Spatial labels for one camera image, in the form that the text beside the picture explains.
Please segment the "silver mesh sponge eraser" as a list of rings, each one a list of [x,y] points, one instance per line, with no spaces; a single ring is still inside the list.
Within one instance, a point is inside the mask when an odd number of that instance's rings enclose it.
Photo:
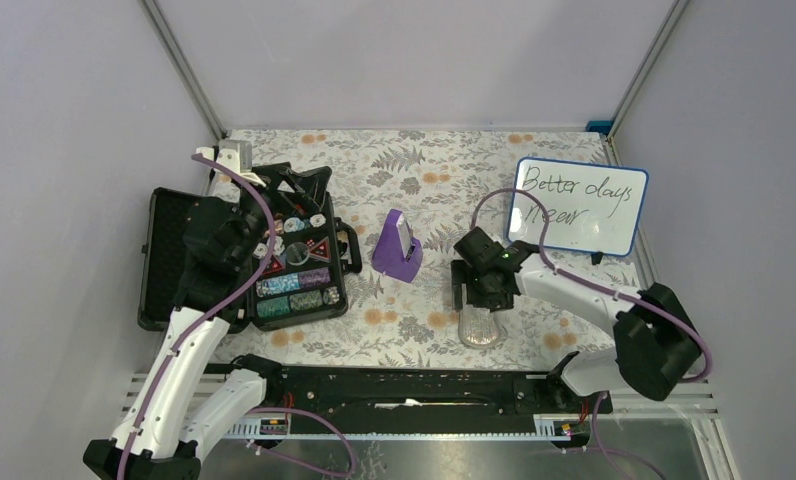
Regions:
[[[457,330],[463,345],[478,350],[494,348],[507,338],[498,312],[471,306],[458,312]]]

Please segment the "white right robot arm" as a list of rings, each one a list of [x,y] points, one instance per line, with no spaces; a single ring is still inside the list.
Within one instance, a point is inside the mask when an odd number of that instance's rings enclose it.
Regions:
[[[644,290],[613,289],[553,264],[523,241],[505,247],[475,227],[454,246],[454,307],[511,310],[518,296],[553,304],[588,321],[613,340],[610,348],[575,352],[551,372],[549,402],[571,412],[587,396],[629,387],[663,401],[690,369],[709,357],[701,336],[674,292],[654,283]]]

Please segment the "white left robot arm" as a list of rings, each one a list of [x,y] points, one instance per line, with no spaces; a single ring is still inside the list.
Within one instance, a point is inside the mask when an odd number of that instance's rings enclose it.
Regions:
[[[91,441],[84,464],[100,479],[196,479],[207,454],[254,408],[270,411],[284,385],[250,366],[235,371],[193,417],[187,409],[213,351],[238,316],[241,297],[269,261],[251,264],[257,244],[275,246],[274,215],[262,180],[235,163],[193,160],[230,177],[243,195],[236,204],[203,197],[186,222],[186,268],[165,341],[134,404],[107,439]]]

